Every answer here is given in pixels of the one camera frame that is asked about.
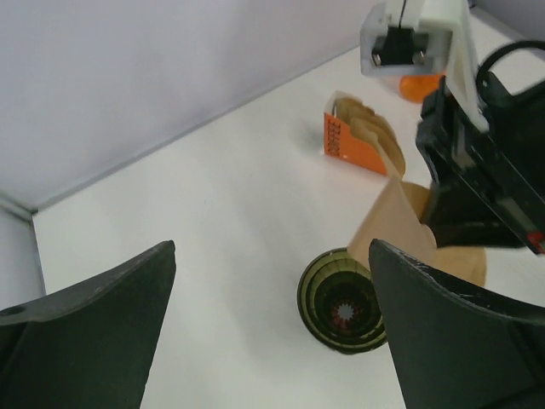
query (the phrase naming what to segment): white table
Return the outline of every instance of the white table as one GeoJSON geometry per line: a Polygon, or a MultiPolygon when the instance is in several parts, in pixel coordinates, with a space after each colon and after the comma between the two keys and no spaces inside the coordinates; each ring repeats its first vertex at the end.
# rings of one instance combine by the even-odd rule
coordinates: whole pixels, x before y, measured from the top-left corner
{"type": "MultiPolygon", "coordinates": [[[[508,38],[473,20],[479,58],[508,38]]],[[[545,74],[519,53],[497,72],[510,89],[545,74]]],[[[354,50],[35,217],[49,293],[165,239],[177,278],[143,408],[403,408],[388,346],[347,357],[307,332],[298,280],[344,246],[384,178],[322,154],[322,110],[336,90],[391,122],[406,179],[428,184],[415,148],[419,107],[359,73],[354,50]]],[[[489,251],[487,286],[545,305],[545,263],[489,251]]]]}

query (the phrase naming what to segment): gray wall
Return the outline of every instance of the gray wall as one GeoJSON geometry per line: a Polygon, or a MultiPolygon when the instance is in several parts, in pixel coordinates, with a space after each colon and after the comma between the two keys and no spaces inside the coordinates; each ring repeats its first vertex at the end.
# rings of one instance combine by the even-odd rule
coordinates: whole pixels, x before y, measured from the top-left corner
{"type": "Polygon", "coordinates": [[[0,2],[0,192],[43,206],[357,46],[374,3],[0,2]]]}
{"type": "Polygon", "coordinates": [[[0,309],[43,295],[36,257],[30,225],[0,210],[0,309]]]}
{"type": "Polygon", "coordinates": [[[545,1],[477,0],[477,6],[524,37],[545,40],[545,1]]]}

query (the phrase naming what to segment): cardboard piece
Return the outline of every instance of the cardboard piece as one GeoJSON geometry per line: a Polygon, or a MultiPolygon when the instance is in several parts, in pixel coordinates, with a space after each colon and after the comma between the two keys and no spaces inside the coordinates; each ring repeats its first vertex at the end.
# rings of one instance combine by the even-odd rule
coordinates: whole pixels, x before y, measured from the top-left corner
{"type": "Polygon", "coordinates": [[[472,284],[485,285],[485,249],[437,249],[432,231],[420,223],[428,197],[427,188],[391,178],[348,245],[348,254],[370,269],[370,243],[383,239],[434,268],[472,284]]]}
{"type": "Polygon", "coordinates": [[[324,109],[324,152],[381,175],[402,178],[405,173],[403,153],[387,120],[341,91],[324,109]]]}

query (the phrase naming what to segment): orange object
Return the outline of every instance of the orange object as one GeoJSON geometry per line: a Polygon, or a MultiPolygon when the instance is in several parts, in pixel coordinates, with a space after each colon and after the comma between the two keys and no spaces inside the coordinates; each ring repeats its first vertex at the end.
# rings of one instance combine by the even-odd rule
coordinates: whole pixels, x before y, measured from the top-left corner
{"type": "Polygon", "coordinates": [[[399,92],[406,100],[422,104],[424,98],[439,87],[444,74],[408,75],[399,81],[399,92]]]}
{"type": "Polygon", "coordinates": [[[384,176],[403,177],[405,172],[403,153],[386,119],[340,91],[324,110],[324,152],[384,176]]]}

